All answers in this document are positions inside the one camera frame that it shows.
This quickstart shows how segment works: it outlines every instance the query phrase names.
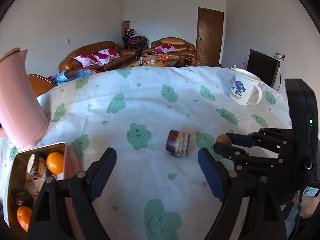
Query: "orange chair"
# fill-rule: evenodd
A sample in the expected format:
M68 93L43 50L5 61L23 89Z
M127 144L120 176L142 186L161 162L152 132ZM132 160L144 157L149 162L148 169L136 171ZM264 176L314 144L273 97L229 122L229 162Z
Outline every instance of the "orange chair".
M31 87L34 93L36 94L36 97L42 94L45 94L51 88L54 88L56 86L49 79L37 74L28 74L28 78L29 78Z

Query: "pillow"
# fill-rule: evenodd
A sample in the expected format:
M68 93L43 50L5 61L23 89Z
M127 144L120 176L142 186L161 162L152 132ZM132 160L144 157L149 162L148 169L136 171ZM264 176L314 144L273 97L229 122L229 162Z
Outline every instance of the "pillow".
M120 57L120 55L118 54L118 52L116 52L114 49L112 48L108 48L108 49L102 49L100 51L98 51L98 53L100 54L106 54L110 57L113 57L113 58L117 58L117 57Z
M170 44L162 44L161 46L156 47L158 53L168 53L172 51L178 51Z
M100 65L98 60L93 55L79 55L75 57L77 61L79 61L83 67L89 67L92 65Z
M105 65L111 62L114 58L107 55L107 54L102 54L102 53L97 53L93 55L99 62L100 65Z

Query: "white mug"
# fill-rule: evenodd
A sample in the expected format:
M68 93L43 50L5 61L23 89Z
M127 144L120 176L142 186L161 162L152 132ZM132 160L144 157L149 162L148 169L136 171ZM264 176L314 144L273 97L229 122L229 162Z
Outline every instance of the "white mug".
M262 91L259 87L260 81L260 78L256 75L241 68L234 68L233 78L231 79L230 98L242 106L258 104L262 98ZM259 93L258 100L250 102L249 100L256 90Z

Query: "wooden door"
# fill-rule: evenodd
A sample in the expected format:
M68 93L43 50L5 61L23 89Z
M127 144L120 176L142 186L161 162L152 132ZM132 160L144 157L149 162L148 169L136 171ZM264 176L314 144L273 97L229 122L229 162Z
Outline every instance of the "wooden door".
M223 12L198 8L196 52L198 65L218 66L222 44Z

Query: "mug handle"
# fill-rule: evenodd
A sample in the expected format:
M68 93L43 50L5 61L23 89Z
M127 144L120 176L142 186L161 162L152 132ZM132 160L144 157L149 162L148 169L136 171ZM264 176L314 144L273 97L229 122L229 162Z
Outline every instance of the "mug handle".
M256 102L254 102L254 103L252 103L252 102L247 102L247 104L248 105L256 105L256 104L258 104L258 103L260 103L260 101L261 101L261 99L262 99L262 90L261 90L261 88L259 87L259 85L258 84L255 84L254 85L255 86L255 88L258 90L258 92L259 92L259 97L258 97L258 100L256 101Z

